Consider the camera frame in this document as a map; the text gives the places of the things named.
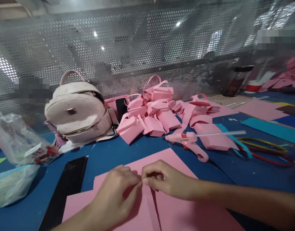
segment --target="teal paper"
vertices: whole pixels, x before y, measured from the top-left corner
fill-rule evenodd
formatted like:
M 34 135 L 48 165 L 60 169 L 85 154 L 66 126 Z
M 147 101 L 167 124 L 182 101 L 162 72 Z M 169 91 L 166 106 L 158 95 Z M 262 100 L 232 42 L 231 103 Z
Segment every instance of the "teal paper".
M 295 129 L 256 118 L 249 118 L 241 123 L 291 143 L 295 143 Z
M 223 132 L 228 132 L 227 128 L 225 126 L 223 126 L 222 124 L 216 124 L 218 126 L 218 128 L 220 128 L 221 131 Z M 228 137 L 233 140 L 235 143 L 237 143 L 238 145 L 240 145 L 244 150 L 245 152 L 247 153 L 248 155 L 248 158 L 249 159 L 252 159 L 252 154 L 250 152 L 250 150 L 248 149 L 248 147 L 246 145 L 244 145 L 242 142 L 240 142 L 238 139 L 236 139 L 234 136 L 232 135 L 228 135 Z M 239 151 L 237 151 L 236 149 L 233 149 L 234 152 L 239 155 L 240 157 L 244 158 L 244 156 L 242 154 L 239 153 Z

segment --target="yellow wire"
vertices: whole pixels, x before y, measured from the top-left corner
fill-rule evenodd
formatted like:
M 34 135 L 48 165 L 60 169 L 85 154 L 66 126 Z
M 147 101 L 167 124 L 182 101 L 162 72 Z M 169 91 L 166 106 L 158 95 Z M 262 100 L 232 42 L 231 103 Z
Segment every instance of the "yellow wire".
M 257 147 L 257 148 L 273 151 L 273 152 L 276 152 L 276 153 L 279 153 L 279 154 L 282 154 L 282 155 L 285 155 L 288 152 L 285 148 L 283 148 L 283 147 L 281 147 L 281 146 L 279 146 L 277 144 L 265 141 L 265 140 L 261 140 L 261 139 L 257 139 L 257 138 L 251 138 L 251 137 L 238 137 L 237 139 L 240 140 L 244 144 L 248 144 L 248 145 L 251 145 L 251 146 L 254 146 L 254 147 Z M 271 148 L 261 146 L 261 145 L 255 144 L 255 143 L 251 143 L 251 142 L 248 142 L 248 141 L 244 141 L 244 140 L 258 141 L 258 142 L 273 146 L 274 148 L 276 148 L 278 150 L 271 149 Z

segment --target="glue gun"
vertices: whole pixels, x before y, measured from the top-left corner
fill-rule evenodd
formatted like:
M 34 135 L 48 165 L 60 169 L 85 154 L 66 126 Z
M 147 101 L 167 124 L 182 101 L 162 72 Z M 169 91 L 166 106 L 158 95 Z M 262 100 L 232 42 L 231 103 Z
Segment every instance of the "glue gun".
M 173 133 L 163 137 L 164 140 L 169 141 L 170 143 L 181 143 L 184 146 L 184 149 L 192 150 L 197 156 L 199 161 L 207 162 L 208 155 L 205 151 L 200 148 L 196 141 L 198 137 L 201 136 L 213 136 L 213 135 L 242 135 L 246 134 L 246 131 L 234 131 L 234 132 L 224 132 L 224 133 L 209 133 L 209 134 L 195 134 L 194 132 L 184 133 Z
M 170 143 L 181 143 L 184 146 L 184 149 L 192 150 L 198 156 L 199 161 L 208 161 L 208 155 L 206 152 L 196 144 L 198 138 L 194 132 L 187 132 L 186 134 L 170 134 L 163 137 L 163 139 L 169 141 Z

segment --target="blue paper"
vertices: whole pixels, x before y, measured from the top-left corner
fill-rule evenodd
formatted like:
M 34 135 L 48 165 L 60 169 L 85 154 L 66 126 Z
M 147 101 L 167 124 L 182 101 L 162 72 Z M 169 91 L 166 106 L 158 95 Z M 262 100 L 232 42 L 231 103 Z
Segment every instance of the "blue paper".
M 295 143 L 295 129 L 260 120 L 257 118 L 249 118 L 241 123 L 262 132 L 279 137 L 286 141 Z
M 222 124 L 216 124 L 216 125 L 218 126 L 218 128 L 220 128 L 221 131 L 223 131 L 223 132 L 228 132 L 228 129 L 227 129 L 225 126 L 223 126 Z M 246 145 L 244 145 L 242 142 L 240 142 L 238 139 L 236 139 L 236 138 L 235 138 L 234 136 L 232 136 L 232 135 L 228 135 L 228 137 L 229 137 L 231 140 L 233 140 L 235 143 L 237 143 L 238 145 L 240 145 L 240 146 L 245 150 L 245 152 L 247 153 L 248 158 L 249 158 L 249 159 L 252 159 L 252 154 L 251 154 L 250 150 L 248 149 L 248 147 L 247 147 Z M 240 157 L 244 158 L 244 156 L 243 156 L 242 154 L 240 154 L 236 149 L 233 149 L 233 150 L 234 150 L 234 152 L 235 152 L 237 155 L 239 155 Z
M 294 115 L 285 116 L 280 119 L 276 119 L 274 121 L 295 128 L 295 116 Z

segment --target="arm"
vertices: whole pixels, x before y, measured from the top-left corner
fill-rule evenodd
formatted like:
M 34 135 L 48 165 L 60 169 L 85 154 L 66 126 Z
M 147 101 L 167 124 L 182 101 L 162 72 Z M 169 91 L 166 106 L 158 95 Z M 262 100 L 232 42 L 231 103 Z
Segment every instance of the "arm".
M 103 181 L 94 200 L 83 210 L 52 231 L 105 231 L 125 220 L 142 187 L 137 171 L 123 165 L 111 170 Z M 133 187 L 127 198 L 123 194 Z
M 276 229 L 295 230 L 294 194 L 194 179 L 162 160 L 143 168 L 142 182 L 179 199 L 212 200 Z

